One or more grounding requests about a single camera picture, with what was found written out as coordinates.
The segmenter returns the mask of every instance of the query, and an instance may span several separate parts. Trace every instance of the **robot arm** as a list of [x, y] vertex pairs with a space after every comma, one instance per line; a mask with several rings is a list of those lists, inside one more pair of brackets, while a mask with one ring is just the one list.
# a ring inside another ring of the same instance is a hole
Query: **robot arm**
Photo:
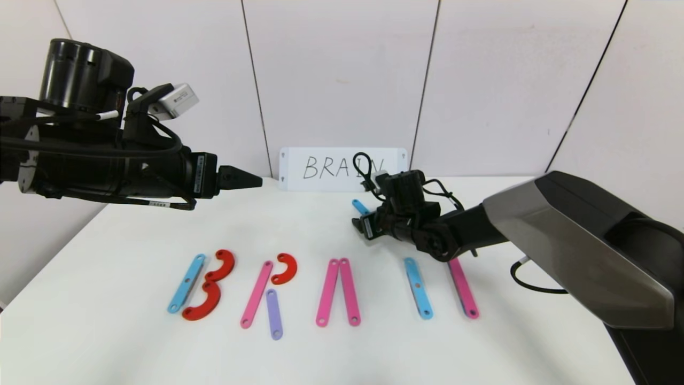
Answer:
[[[161, 124], [198, 103], [187, 84], [129, 90], [132, 82], [128, 60], [53, 39], [39, 100], [0, 97], [0, 183], [18, 182], [23, 193], [48, 198], [180, 210], [193, 210], [196, 199], [221, 190], [261, 186], [260, 177], [235, 167], [217, 170], [216, 155], [192, 152]], [[181, 197], [185, 203], [140, 197]]]
[[684, 384], [684, 234], [560, 172], [445, 215], [424, 183], [421, 171], [374, 175], [365, 185], [386, 200], [354, 226], [441, 262], [510, 241], [604, 322], [638, 385]]

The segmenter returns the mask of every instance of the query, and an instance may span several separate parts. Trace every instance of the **white wall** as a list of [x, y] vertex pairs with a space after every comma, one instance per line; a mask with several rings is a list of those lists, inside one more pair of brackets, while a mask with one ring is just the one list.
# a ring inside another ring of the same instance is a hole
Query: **white wall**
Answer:
[[684, 230], [684, 1], [630, 1], [551, 168]]
[[[68, 37], [54, 2], [0, 1], [0, 36], [0, 95], [38, 97], [50, 39]], [[0, 207], [0, 302], [9, 303], [104, 205], [24, 195], [6, 182]]]
[[245, 0], [274, 174], [281, 147], [415, 137], [437, 0]]
[[75, 40], [128, 59], [134, 86], [189, 83], [200, 103], [165, 124], [193, 151], [271, 175], [240, 0], [57, 0]]
[[442, 1], [412, 167], [543, 173], [624, 0]]

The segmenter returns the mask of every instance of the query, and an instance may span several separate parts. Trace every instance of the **black wire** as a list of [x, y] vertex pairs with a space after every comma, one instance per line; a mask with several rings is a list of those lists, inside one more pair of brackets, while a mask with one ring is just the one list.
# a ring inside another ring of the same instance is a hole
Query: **black wire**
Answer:
[[[368, 161], [368, 172], [367, 173], [363, 173], [358, 167], [358, 163], [356, 162], [356, 159], [359, 156], [366, 158], [366, 160]], [[356, 172], [361, 174], [361, 176], [363, 176], [363, 180], [366, 184], [366, 187], [368, 189], [370, 189], [371, 193], [373, 193], [373, 196], [375, 198], [377, 198], [378, 201], [384, 202], [385, 199], [382, 198], [378, 193], [376, 193], [375, 184], [373, 183], [373, 180], [371, 180], [371, 172], [373, 171], [373, 166], [371, 165], [371, 157], [368, 156], [368, 154], [365, 152], [357, 152], [356, 154], [354, 154], [354, 157], [352, 158], [352, 163], [354, 164], [354, 169], [356, 169]]]
[[[426, 189], [425, 185], [429, 184], [429, 183], [437, 183], [439, 185], [439, 187], [442, 189], [442, 193], [432, 192], [432, 191]], [[423, 192], [425, 194], [436, 195], [438, 197], [448, 198], [451, 200], [453, 205], [456, 207], [456, 210], [458, 210], [458, 211], [464, 211], [465, 210], [465, 207], [463, 207], [463, 204], [461, 203], [461, 201], [459, 201], [458, 199], [456, 199], [456, 197], [454, 197], [453, 192], [447, 191], [447, 188], [444, 187], [444, 185], [442, 184], [442, 182], [439, 179], [430, 179], [428, 181], [425, 181], [425, 183], [423, 183]]]
[[[29, 119], [19, 119], [16, 121], [10, 121], [9, 123], [14, 123], [14, 122], [20, 122], [22, 124], [26, 124], [28, 126], [34, 125], [34, 124], [47, 124], [47, 123], [65, 123], [66, 121], [61, 121], [58, 120], [58, 118], [66, 118], [70, 117], [71, 120], [67, 120], [69, 122], [73, 121], [80, 121], [80, 119], [75, 119], [74, 116], [43, 116], [40, 118], [29, 118]], [[41, 123], [25, 123], [26, 121], [35, 121], [37, 119], [43, 119], [45, 118], [46, 120], [41, 121]], [[45, 142], [34, 142], [31, 140], [25, 140], [25, 139], [17, 139], [17, 138], [0, 138], [0, 147], [4, 149], [14, 149], [14, 150], [32, 150], [32, 151], [41, 151], [45, 153], [58, 153], [62, 155], [70, 155], [70, 156], [83, 156], [87, 158], [137, 158], [137, 159], [145, 159], [145, 158], [158, 158], [162, 156], [169, 156], [176, 154], [178, 151], [183, 148], [183, 143], [181, 142], [181, 139], [176, 135], [173, 131], [168, 129], [165, 125], [162, 125], [159, 121], [156, 121], [155, 119], [150, 119], [150, 122], [152, 123], [153, 126], [161, 130], [163, 133], [169, 135], [171, 139], [173, 139], [174, 144], [173, 146], [163, 149], [163, 150], [122, 150], [122, 149], [101, 149], [101, 148], [92, 148], [92, 147], [76, 147], [76, 146], [65, 146], [62, 144], [58, 143], [45, 143]], [[2, 127], [6, 127], [6, 125], [9, 125], [7, 123], [3, 123]]]
[[129, 89], [128, 93], [126, 94], [126, 100], [129, 103], [131, 103], [133, 101], [133, 95], [135, 95], [136, 93], [143, 95], [143, 94], [146, 94], [147, 92], [148, 92], [147, 88], [145, 88], [145, 87], [132, 87], [131, 89]]
[[568, 294], [568, 291], [567, 291], [567, 290], [564, 290], [564, 289], [541, 288], [541, 287], [532, 286], [532, 285], [530, 285], [530, 284], [526, 284], [526, 283], [523, 282], [523, 281], [520, 281], [519, 278], [516, 277], [515, 273], [516, 273], [516, 271], [518, 271], [518, 269], [519, 269], [520, 266], [522, 266], [522, 265], [523, 265], [523, 264], [522, 264], [520, 261], [518, 261], [518, 262], [515, 262], [515, 263], [513, 264], [513, 266], [511, 266], [511, 277], [513, 277], [513, 280], [514, 280], [518, 285], [522, 286], [523, 288], [530, 289], [530, 290], [532, 290], [532, 291], [537, 291], [537, 292], [539, 292], [539, 293], [546, 293], [546, 294]]

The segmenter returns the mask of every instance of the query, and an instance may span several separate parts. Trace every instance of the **blue plastic strip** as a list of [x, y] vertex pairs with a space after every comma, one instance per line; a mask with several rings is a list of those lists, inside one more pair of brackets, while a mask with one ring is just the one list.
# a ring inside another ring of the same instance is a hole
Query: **blue plastic strip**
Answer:
[[418, 264], [413, 258], [404, 258], [404, 266], [406, 266], [408, 282], [411, 284], [413, 299], [415, 299], [416, 307], [418, 307], [418, 314], [421, 315], [422, 319], [431, 319], [433, 315], [432, 306], [430, 306], [428, 294], [425, 292], [425, 285], [421, 279]]
[[361, 203], [358, 199], [353, 200], [352, 205], [354, 205], [354, 207], [361, 213], [361, 215], [366, 215], [366, 214], [371, 213], [370, 211], [368, 211], [366, 206], [364, 206], [363, 203]]
[[198, 254], [192, 260], [185, 277], [183, 277], [183, 281], [181, 281], [181, 285], [178, 287], [178, 290], [176, 290], [176, 294], [173, 296], [171, 303], [169, 303], [169, 307], [166, 308], [169, 313], [177, 313], [181, 307], [183, 307], [187, 295], [190, 294], [190, 290], [192, 290], [192, 286], [194, 286], [195, 281], [197, 280], [197, 276], [200, 275], [202, 265], [205, 263], [205, 258], [207, 258], [206, 255]]
[[271, 338], [282, 338], [282, 321], [280, 320], [280, 308], [278, 307], [278, 295], [274, 289], [266, 292], [266, 306], [268, 307], [268, 323], [271, 326]]

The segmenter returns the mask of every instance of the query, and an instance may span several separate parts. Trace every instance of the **white sign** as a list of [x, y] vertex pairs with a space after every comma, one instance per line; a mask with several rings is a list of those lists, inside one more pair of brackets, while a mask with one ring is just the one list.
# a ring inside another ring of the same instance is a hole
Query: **white sign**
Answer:
[[[352, 158], [358, 152], [371, 157], [371, 172], [385, 170], [390, 175], [408, 170], [405, 149], [354, 147], [285, 147], [280, 150], [280, 189], [288, 191], [362, 192], [363, 177], [354, 169]], [[366, 173], [368, 161], [356, 159]]]

